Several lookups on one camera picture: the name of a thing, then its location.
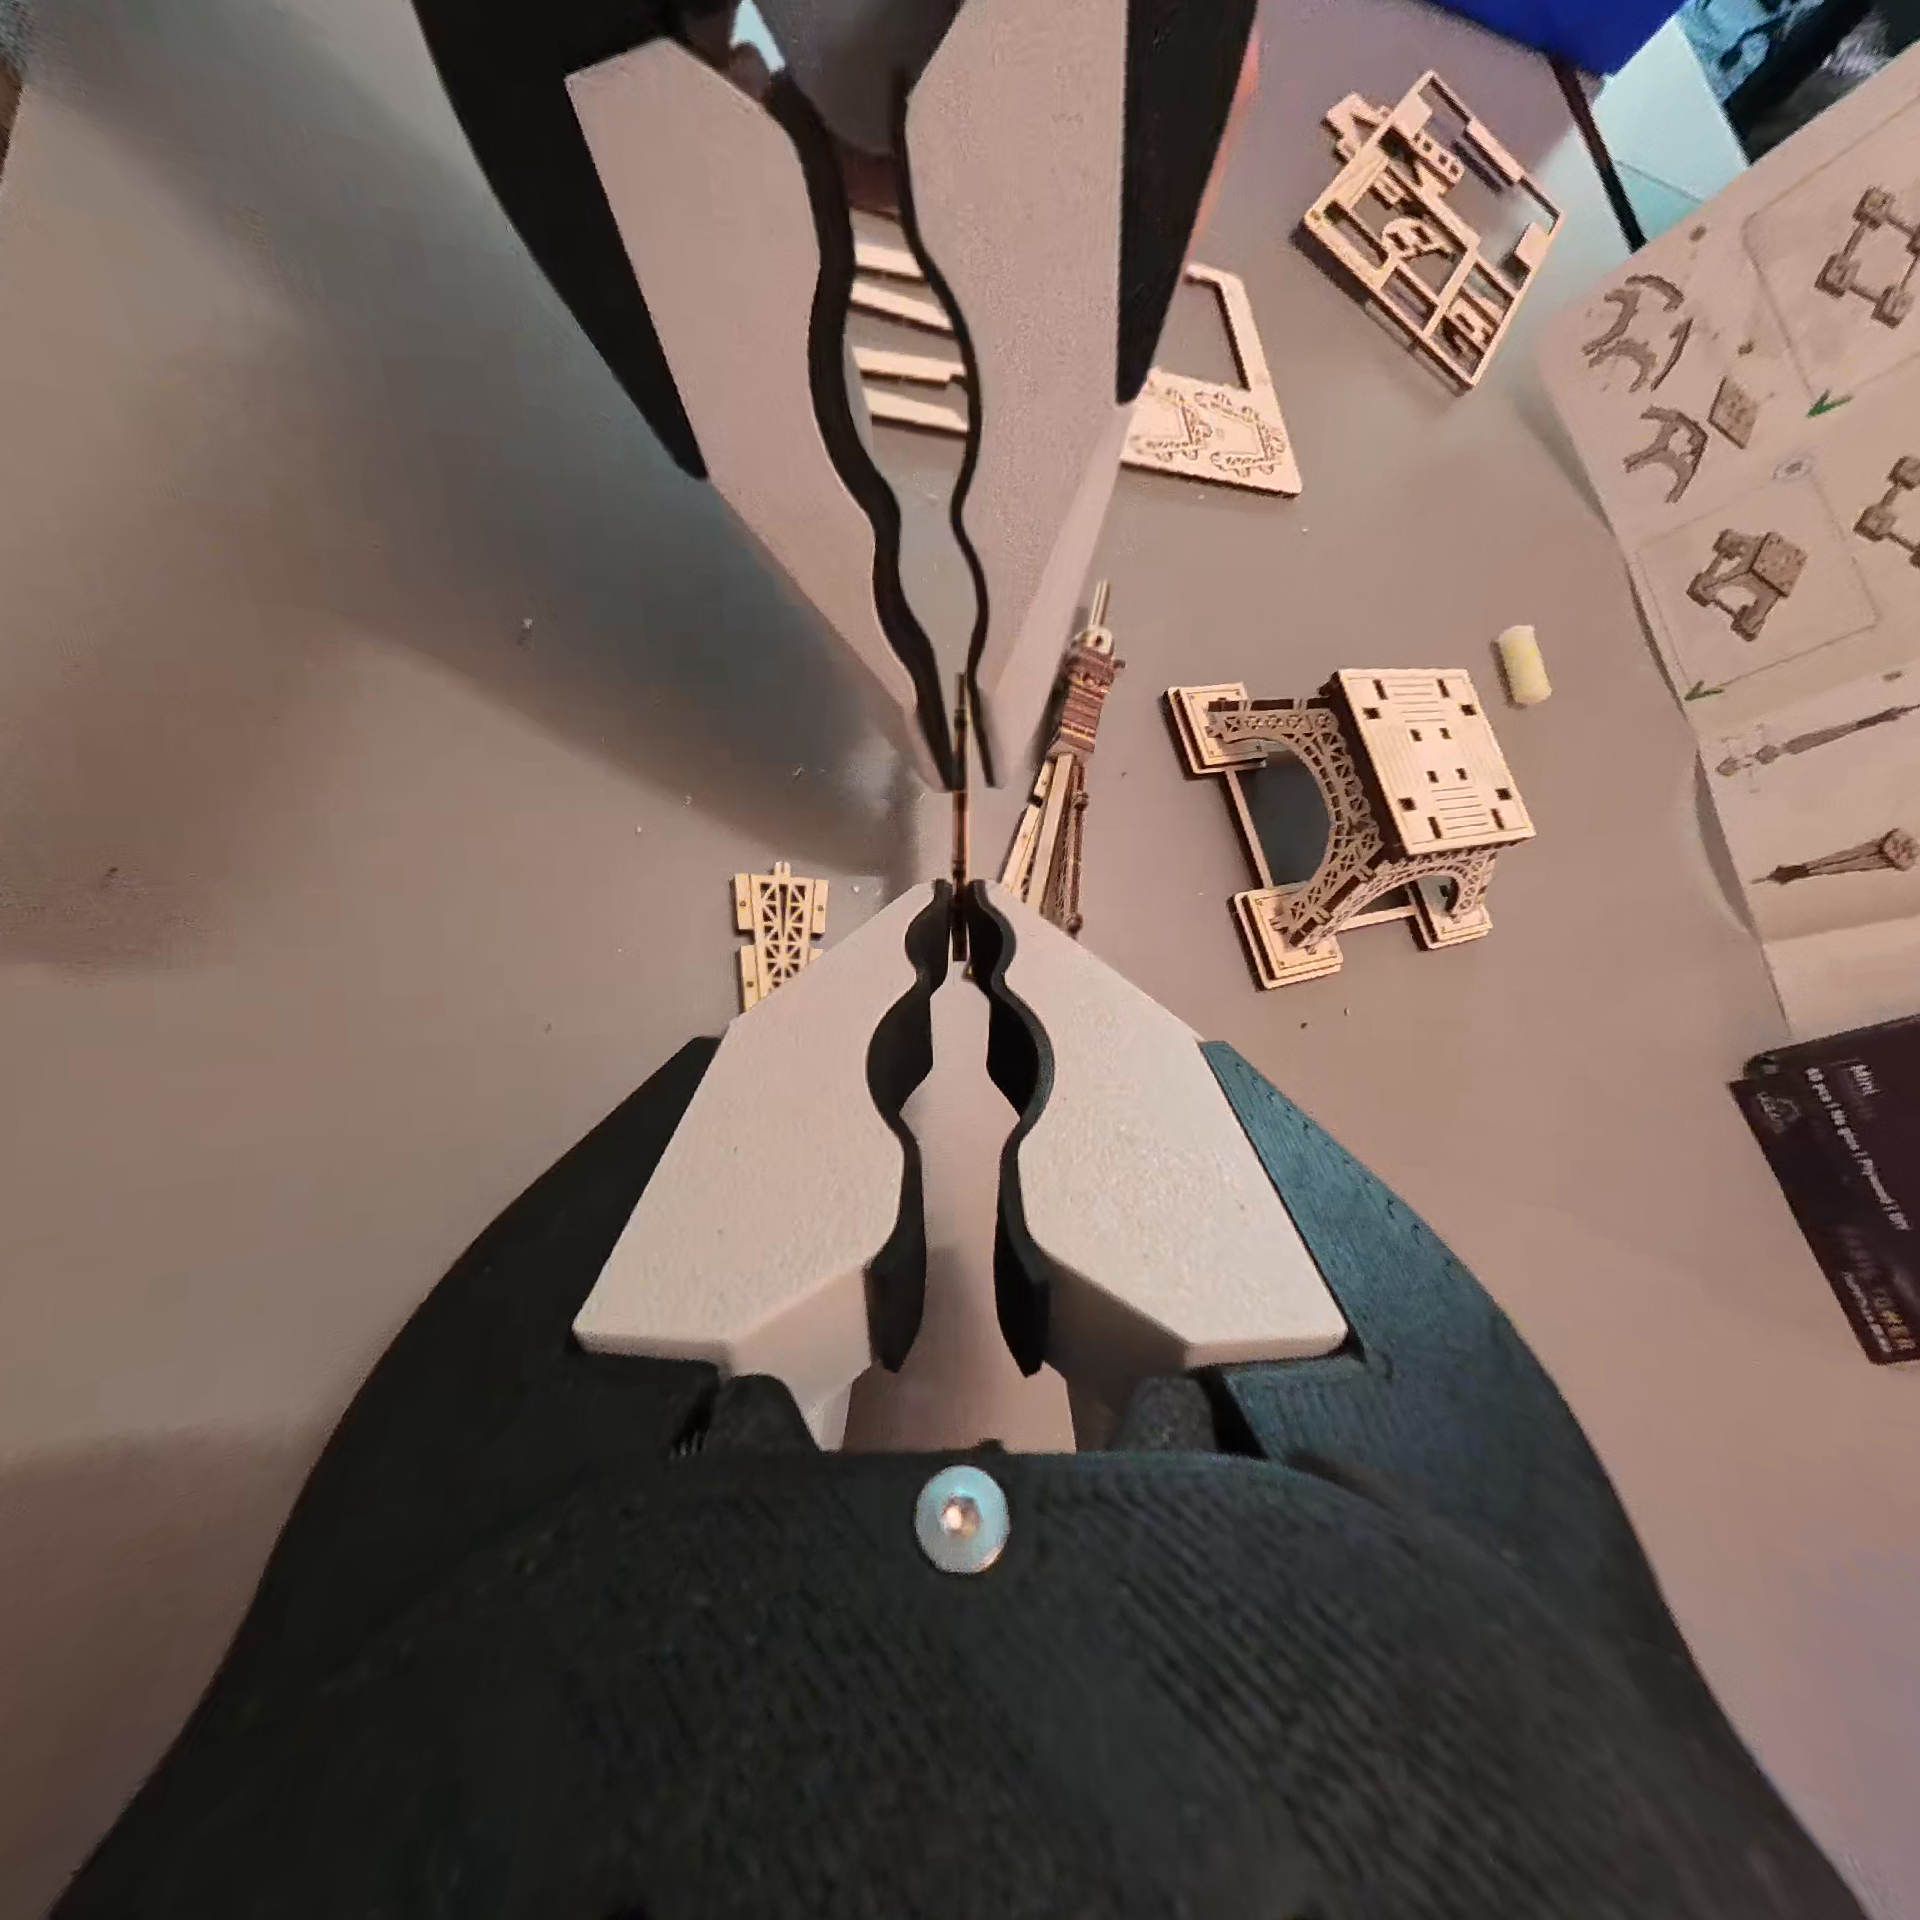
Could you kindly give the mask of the paper instruction sheet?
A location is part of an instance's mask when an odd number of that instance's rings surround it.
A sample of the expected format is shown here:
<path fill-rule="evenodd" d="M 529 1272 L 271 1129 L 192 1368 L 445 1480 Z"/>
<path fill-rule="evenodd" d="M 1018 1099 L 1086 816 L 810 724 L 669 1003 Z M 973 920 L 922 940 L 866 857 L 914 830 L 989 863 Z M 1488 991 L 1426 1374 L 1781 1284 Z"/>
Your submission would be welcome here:
<path fill-rule="evenodd" d="M 1542 347 L 1806 1039 L 1918 998 L 1914 156 L 1775 152 Z"/>

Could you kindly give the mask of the empty wooden parts frame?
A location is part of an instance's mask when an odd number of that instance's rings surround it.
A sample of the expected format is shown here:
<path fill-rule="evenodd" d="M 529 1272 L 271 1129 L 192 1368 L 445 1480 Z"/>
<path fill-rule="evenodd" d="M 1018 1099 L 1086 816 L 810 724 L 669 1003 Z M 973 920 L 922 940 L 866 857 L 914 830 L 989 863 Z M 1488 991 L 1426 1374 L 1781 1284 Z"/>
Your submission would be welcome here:
<path fill-rule="evenodd" d="M 1393 103 L 1328 108 L 1311 240 L 1455 393 L 1472 393 L 1565 219 L 1466 102 L 1424 71 Z"/>

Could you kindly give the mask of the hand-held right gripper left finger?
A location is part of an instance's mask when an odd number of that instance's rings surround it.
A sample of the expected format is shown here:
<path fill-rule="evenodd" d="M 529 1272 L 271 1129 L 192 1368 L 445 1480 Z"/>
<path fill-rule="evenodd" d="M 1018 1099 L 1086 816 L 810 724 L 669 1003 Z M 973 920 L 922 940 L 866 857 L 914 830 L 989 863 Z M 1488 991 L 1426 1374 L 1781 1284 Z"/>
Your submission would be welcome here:
<path fill-rule="evenodd" d="M 775 1378 L 842 1446 L 854 1380 L 921 1331 L 904 1103 L 933 1067 L 953 908 L 945 880 L 914 888 L 726 1027 L 573 1319 L 583 1348 Z"/>

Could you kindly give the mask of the blue plastic bin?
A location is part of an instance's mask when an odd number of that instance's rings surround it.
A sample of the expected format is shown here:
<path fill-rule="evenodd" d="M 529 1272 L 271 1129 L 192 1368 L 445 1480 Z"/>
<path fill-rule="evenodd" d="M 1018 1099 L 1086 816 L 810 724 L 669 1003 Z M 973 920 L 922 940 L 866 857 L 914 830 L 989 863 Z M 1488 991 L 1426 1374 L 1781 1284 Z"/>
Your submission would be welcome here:
<path fill-rule="evenodd" d="M 1533 54 L 1616 74 L 1685 3 L 1486 3 L 1475 18 Z"/>

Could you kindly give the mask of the wooden lattice panel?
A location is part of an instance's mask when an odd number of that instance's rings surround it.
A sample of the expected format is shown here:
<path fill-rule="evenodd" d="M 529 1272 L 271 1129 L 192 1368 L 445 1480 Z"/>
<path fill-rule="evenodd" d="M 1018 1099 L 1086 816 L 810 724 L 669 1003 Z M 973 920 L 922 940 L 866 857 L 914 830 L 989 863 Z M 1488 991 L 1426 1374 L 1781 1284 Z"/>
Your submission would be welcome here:
<path fill-rule="evenodd" d="M 747 1012 L 799 974 L 825 938 L 829 883 L 795 876 L 778 859 L 770 871 L 730 879 L 737 1008 Z"/>
<path fill-rule="evenodd" d="M 968 672 L 953 679 L 950 743 L 950 921 L 949 951 L 954 964 L 968 961 L 970 796 L 975 772 L 975 714 Z"/>

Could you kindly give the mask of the slotted wooden parts sheet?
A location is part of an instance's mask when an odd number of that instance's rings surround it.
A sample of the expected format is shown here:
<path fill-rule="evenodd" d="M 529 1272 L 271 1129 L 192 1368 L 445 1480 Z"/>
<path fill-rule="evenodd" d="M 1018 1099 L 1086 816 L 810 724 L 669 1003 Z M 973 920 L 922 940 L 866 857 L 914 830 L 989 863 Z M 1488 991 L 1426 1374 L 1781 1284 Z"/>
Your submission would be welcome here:
<path fill-rule="evenodd" d="M 870 422 L 959 442 L 970 428 L 970 374 L 958 321 L 910 248 L 893 172 L 847 161 L 854 242 L 847 359 Z"/>

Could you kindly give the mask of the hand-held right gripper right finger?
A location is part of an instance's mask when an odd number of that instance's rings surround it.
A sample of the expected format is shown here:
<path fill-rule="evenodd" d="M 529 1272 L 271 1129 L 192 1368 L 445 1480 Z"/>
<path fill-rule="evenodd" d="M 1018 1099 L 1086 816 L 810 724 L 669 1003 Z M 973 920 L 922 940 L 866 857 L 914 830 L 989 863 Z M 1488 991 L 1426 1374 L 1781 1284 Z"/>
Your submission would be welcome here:
<path fill-rule="evenodd" d="M 963 892 L 989 1007 L 994 1303 L 1021 1374 L 1063 1380 L 1102 1449 L 1147 1380 L 1319 1361 L 1349 1321 L 1207 1044 L 1009 892 Z"/>

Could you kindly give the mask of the grey desk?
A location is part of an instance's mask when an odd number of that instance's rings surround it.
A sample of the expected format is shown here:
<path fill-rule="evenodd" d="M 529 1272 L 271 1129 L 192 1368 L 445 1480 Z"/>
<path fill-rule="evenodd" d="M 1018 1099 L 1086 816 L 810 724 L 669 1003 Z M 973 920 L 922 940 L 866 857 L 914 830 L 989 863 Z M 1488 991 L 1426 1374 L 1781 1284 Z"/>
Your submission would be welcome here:
<path fill-rule="evenodd" d="M 1279 4 L 1207 240 L 1294 504 L 1147 475 L 1087 946 L 1234 1044 L 1552 1369 L 1695 1657 L 1914 1916 L 1914 1368 L 1874 1368 L 1725 1086 L 1781 1035 L 1686 721 L 1553 428 L 1619 259 L 1537 58 Z M 354 1388 L 466 1243 L 734 1007 L 728 879 L 832 936 L 943 810 L 502 223 L 403 4 L 42 4 L 5 172 L 5 1916 L 170 1742 Z M 1565 219 L 1473 391 L 1303 235 L 1349 95 L 1451 84 Z M 1259 994 L 1168 683 L 1533 625 L 1493 936 Z"/>

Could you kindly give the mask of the wooden cut-out sheet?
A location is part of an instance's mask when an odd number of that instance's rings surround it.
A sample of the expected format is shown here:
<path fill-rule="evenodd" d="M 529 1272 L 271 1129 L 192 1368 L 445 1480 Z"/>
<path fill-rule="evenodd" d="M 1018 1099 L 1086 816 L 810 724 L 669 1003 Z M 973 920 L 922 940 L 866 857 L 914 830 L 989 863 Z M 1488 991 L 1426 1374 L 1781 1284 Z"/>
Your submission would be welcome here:
<path fill-rule="evenodd" d="M 1184 279 L 1211 292 L 1234 379 L 1147 370 L 1122 466 L 1262 496 L 1299 496 L 1305 480 L 1241 278 L 1195 260 Z"/>

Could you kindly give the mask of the wooden tower base model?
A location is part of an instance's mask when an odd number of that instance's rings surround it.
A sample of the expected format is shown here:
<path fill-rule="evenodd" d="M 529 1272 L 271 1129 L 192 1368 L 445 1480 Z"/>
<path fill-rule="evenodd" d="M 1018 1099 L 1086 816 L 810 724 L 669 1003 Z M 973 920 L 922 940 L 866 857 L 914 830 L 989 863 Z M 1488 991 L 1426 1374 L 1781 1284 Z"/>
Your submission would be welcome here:
<path fill-rule="evenodd" d="M 1533 825 L 1464 670 L 1346 667 L 1303 700 L 1175 686 L 1166 708 L 1249 857 L 1231 918 L 1262 991 L 1331 976 L 1360 929 L 1403 921 L 1426 951 L 1488 936 L 1497 855 Z"/>

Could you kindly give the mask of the wooden tower spire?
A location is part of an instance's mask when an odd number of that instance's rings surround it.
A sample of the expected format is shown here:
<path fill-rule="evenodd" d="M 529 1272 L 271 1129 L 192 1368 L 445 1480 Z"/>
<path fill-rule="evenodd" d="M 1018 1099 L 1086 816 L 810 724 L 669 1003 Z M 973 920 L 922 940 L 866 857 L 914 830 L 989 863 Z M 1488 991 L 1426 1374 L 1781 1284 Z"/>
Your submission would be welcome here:
<path fill-rule="evenodd" d="M 1097 582 L 1087 619 L 1063 656 L 1061 698 L 1047 755 L 1086 760 L 1094 752 L 1102 712 L 1113 692 L 1122 662 L 1113 651 L 1107 626 L 1111 582 Z"/>

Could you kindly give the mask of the purple puzzle box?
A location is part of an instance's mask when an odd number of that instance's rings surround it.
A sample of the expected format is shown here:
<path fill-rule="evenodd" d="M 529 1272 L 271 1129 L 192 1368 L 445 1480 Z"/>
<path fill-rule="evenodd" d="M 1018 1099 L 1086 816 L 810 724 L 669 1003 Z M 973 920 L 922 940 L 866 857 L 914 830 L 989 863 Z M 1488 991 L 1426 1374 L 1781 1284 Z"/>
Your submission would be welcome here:
<path fill-rule="evenodd" d="M 1870 1362 L 1918 1361 L 1918 1020 L 1752 1057 L 1729 1095 Z"/>

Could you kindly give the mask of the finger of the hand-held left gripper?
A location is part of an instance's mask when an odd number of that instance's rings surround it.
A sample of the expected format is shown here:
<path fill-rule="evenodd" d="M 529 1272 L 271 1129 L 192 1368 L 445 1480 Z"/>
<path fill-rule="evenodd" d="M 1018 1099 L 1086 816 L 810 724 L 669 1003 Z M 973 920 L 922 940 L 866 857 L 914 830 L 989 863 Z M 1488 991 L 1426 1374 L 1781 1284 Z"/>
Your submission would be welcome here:
<path fill-rule="evenodd" d="M 1123 4 L 968 3 L 904 102 L 912 230 L 959 327 L 954 512 L 989 779 L 1039 729 L 1127 435 L 1115 399 Z"/>
<path fill-rule="evenodd" d="M 566 99 L 706 482 L 839 640 L 899 750 L 954 784 L 896 494 L 847 391 L 853 231 L 818 115 L 784 84 L 755 102 L 674 42 L 568 74 Z"/>

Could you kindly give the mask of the wooden tower section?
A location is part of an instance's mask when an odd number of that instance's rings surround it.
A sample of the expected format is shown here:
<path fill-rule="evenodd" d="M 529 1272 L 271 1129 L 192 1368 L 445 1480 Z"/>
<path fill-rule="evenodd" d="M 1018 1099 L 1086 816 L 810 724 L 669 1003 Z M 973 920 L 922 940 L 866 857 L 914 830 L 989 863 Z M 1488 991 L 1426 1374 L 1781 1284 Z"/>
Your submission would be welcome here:
<path fill-rule="evenodd" d="M 1066 938 L 1083 929 L 1086 758 L 1043 758 L 1029 791 L 999 886 Z"/>

